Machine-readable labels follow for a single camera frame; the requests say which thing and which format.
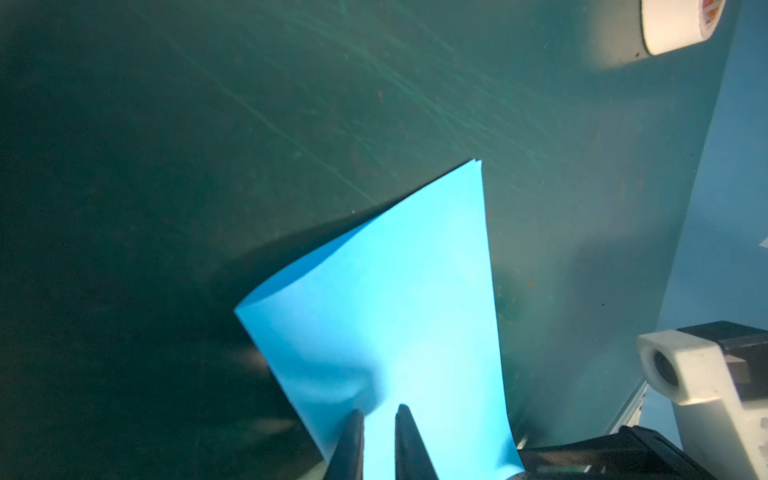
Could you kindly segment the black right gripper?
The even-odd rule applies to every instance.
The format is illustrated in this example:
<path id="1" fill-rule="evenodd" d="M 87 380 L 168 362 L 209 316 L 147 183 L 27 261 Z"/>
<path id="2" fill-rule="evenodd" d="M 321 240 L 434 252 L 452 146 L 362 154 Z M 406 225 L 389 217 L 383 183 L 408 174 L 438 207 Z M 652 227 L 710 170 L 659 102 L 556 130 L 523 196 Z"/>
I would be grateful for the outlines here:
<path id="1" fill-rule="evenodd" d="M 767 398 L 767 331 L 729 321 L 679 328 L 716 343 L 740 399 Z M 567 445 L 518 451 L 519 479 L 714 480 L 714 476 L 655 430 L 618 432 Z"/>

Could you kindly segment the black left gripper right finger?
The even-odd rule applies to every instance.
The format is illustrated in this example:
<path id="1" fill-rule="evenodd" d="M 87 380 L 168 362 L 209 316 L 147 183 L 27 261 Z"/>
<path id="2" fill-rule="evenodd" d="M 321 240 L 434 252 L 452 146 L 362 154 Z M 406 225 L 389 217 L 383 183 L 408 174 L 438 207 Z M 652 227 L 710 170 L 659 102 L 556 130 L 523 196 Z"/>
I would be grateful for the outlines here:
<path id="1" fill-rule="evenodd" d="M 395 479 L 438 479 L 411 410 L 405 404 L 399 405 L 395 417 Z"/>

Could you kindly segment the cyan paper sheet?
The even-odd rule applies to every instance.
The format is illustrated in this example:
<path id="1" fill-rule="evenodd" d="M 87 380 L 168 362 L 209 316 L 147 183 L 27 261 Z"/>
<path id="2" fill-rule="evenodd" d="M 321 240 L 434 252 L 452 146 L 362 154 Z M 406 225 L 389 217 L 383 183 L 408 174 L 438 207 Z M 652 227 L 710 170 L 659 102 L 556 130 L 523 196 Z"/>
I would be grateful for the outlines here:
<path id="1" fill-rule="evenodd" d="M 482 164 L 471 160 L 268 278 L 236 307 L 324 459 L 364 414 L 364 475 L 395 475 L 407 406 L 441 479 L 507 479 L 509 426 Z"/>

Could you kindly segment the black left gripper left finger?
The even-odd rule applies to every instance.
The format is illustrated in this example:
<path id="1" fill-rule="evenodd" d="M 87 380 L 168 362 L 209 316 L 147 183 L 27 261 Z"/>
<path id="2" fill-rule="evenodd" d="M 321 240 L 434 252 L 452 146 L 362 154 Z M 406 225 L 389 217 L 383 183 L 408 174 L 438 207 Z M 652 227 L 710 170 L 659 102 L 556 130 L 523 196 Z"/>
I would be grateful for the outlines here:
<path id="1" fill-rule="evenodd" d="M 324 480 L 363 479 L 364 419 L 361 410 L 354 410 L 347 417 Z"/>

